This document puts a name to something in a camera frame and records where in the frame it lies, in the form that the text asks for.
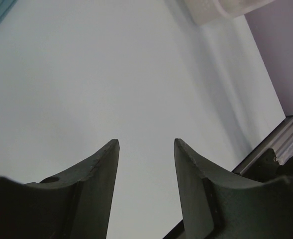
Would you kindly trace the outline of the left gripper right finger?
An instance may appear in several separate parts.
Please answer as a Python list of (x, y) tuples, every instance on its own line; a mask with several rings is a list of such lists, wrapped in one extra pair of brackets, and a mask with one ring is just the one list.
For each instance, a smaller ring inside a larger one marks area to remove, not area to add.
[(266, 237), (259, 205), (262, 183), (227, 171), (179, 138), (174, 159), (186, 238)]

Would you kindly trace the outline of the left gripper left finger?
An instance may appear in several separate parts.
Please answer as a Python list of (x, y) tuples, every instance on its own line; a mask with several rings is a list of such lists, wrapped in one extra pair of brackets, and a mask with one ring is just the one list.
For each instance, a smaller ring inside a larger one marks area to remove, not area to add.
[(92, 156), (28, 188), (25, 239), (106, 238), (119, 160), (112, 139)]

